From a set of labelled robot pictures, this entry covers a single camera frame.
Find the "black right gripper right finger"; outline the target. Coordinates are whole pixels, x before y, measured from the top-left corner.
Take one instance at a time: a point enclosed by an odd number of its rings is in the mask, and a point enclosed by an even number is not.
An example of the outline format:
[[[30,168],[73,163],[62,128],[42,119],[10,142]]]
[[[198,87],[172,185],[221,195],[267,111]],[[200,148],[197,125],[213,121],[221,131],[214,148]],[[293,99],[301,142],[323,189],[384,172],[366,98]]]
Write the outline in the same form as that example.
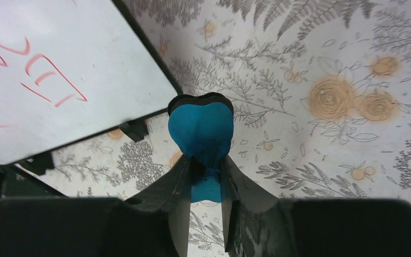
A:
[[[225,250],[229,256],[276,256],[280,246],[278,200],[240,171],[227,156],[220,162]]]

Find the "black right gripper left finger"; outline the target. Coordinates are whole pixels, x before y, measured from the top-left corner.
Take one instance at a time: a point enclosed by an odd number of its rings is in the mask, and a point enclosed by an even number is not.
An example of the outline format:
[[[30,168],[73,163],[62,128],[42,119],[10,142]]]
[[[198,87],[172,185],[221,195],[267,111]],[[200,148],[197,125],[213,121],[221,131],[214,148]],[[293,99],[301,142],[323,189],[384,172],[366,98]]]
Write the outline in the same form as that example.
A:
[[[154,183],[125,200],[131,210],[131,252],[136,256],[187,256],[191,208],[190,160],[181,156]]]

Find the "blue heart-shaped eraser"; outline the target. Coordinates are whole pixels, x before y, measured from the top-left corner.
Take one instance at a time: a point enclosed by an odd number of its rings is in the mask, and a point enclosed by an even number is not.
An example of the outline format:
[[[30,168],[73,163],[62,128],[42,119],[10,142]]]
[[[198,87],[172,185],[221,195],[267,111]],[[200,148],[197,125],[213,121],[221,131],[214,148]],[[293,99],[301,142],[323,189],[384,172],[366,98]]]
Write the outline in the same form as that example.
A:
[[[231,148],[234,110],[216,92],[178,95],[168,105],[168,130],[192,168],[191,202],[221,202],[220,161]]]

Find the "small black-framed whiteboard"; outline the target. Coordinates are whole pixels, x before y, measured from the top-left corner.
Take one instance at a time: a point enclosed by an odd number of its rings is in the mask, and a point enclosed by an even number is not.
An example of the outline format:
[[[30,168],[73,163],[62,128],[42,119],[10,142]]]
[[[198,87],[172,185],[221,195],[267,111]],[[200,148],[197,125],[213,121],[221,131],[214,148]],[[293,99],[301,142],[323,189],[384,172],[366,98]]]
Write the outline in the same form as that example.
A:
[[[180,93],[129,1],[0,1],[0,166],[130,127]]]

